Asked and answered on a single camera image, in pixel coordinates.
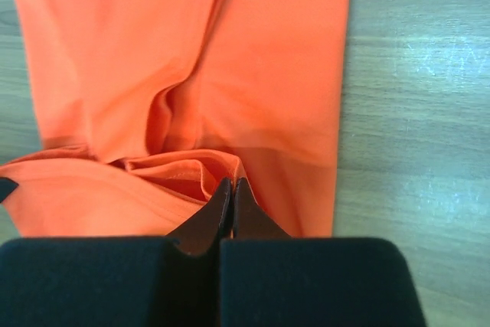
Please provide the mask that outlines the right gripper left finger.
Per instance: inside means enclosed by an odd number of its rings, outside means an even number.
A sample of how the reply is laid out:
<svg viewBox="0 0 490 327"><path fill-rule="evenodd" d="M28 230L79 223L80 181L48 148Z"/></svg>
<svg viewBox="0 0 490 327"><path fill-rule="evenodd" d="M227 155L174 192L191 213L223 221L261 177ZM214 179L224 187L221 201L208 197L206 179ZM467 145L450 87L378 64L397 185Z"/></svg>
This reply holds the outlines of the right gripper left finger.
<svg viewBox="0 0 490 327"><path fill-rule="evenodd" d="M233 189L166 236L29 237L1 248L3 326L214 326Z"/></svg>

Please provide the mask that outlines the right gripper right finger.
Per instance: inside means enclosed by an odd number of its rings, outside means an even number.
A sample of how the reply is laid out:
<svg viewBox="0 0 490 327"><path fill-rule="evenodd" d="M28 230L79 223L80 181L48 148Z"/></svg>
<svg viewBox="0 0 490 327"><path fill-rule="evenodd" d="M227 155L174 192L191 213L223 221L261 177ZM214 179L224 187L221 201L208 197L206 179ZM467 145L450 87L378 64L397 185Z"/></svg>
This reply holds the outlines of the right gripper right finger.
<svg viewBox="0 0 490 327"><path fill-rule="evenodd" d="M234 194L233 237L220 245L223 326L422 326L407 261L376 237L294 238Z"/></svg>

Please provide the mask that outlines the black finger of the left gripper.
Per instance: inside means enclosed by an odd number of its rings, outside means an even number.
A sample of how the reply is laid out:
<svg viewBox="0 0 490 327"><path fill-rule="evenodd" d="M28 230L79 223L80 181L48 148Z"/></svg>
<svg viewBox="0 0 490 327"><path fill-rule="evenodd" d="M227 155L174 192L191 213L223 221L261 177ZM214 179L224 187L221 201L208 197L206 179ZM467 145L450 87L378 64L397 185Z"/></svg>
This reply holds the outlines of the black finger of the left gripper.
<svg viewBox="0 0 490 327"><path fill-rule="evenodd" d="M0 202L3 204L5 200L18 188L18 183L10 178L0 178Z"/></svg>

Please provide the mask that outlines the orange t-shirt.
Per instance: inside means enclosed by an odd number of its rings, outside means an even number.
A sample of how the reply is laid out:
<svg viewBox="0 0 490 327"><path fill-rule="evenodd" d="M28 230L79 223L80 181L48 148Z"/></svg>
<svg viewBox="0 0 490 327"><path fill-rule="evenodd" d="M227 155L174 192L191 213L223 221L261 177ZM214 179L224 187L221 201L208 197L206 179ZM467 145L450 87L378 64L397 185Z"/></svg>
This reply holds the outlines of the orange t-shirt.
<svg viewBox="0 0 490 327"><path fill-rule="evenodd" d="M242 177L331 234L349 0L15 3L43 146L1 167L21 235L166 235Z"/></svg>

